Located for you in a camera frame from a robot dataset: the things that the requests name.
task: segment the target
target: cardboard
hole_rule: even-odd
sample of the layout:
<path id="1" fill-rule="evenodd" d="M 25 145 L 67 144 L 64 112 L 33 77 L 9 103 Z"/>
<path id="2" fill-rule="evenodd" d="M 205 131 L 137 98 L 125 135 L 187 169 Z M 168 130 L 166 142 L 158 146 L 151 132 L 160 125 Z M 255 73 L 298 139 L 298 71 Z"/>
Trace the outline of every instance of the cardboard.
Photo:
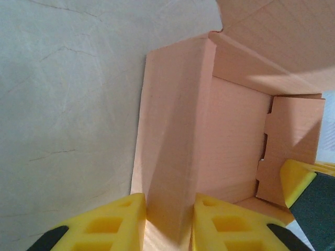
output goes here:
<path id="1" fill-rule="evenodd" d="M 196 192 L 292 219 L 273 204 L 278 169 L 315 161 L 319 93 L 335 88 L 318 13 L 335 4 L 292 2 L 219 1 L 223 31 L 148 54 L 131 185 L 147 197 L 144 250 L 188 249 Z"/>

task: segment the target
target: open cardboard box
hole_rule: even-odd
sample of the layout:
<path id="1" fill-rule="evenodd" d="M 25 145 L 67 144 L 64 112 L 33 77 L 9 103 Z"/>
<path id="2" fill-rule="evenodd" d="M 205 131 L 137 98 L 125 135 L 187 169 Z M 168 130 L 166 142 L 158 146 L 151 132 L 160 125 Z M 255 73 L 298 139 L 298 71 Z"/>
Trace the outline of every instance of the open cardboard box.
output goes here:
<path id="1" fill-rule="evenodd" d="M 144 250 L 187 250 L 197 192 L 293 220 L 279 169 L 313 164 L 335 87 L 334 1 L 218 1 L 224 29 L 147 56 L 131 192 Z"/>

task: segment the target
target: cardboard box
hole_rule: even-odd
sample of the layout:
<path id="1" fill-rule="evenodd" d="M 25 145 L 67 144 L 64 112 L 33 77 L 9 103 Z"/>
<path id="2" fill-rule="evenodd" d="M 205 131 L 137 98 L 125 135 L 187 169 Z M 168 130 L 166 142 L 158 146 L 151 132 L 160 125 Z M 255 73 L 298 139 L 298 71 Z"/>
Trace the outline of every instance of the cardboard box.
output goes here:
<path id="1" fill-rule="evenodd" d="M 218 1 L 224 29 L 147 56 L 131 192 L 144 250 L 187 250 L 195 194 L 293 219 L 279 169 L 313 164 L 335 87 L 333 1 Z"/>

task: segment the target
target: black rubber pad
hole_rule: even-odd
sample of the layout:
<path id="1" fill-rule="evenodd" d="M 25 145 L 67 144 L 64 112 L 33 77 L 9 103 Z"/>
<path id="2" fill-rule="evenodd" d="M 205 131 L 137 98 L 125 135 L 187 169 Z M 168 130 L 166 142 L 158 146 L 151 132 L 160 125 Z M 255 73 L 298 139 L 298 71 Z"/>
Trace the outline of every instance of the black rubber pad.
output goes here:
<path id="1" fill-rule="evenodd" d="M 69 230 L 68 226 L 59 226 L 44 233 L 27 251 L 50 251 Z"/>
<path id="2" fill-rule="evenodd" d="M 317 173 L 290 211 L 316 251 L 335 251 L 335 177 Z"/>
<path id="3" fill-rule="evenodd" d="M 268 224 L 267 226 L 290 251 L 311 251 L 310 248 L 290 230 L 276 224 Z"/>

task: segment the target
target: gray surface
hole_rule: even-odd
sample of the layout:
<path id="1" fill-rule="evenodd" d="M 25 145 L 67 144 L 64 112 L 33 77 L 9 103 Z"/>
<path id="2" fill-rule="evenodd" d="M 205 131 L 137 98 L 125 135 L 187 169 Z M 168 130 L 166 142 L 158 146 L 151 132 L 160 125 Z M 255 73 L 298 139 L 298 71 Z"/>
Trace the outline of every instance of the gray surface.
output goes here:
<path id="1" fill-rule="evenodd" d="M 129 192 L 146 53 L 221 23 L 214 0 L 0 0 L 0 24 L 0 250 L 25 250 Z"/>

